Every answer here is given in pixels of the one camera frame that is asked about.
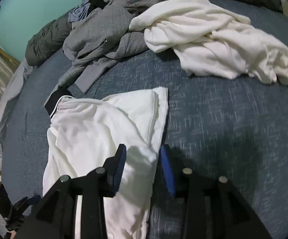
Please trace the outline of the person left hand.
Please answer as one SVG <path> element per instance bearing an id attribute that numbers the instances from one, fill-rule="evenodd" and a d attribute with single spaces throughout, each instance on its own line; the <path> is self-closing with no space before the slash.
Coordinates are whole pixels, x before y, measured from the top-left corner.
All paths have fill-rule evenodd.
<path id="1" fill-rule="evenodd" d="M 14 239 L 16 237 L 17 232 L 16 231 L 8 231 L 5 235 L 4 235 L 4 239 Z"/>

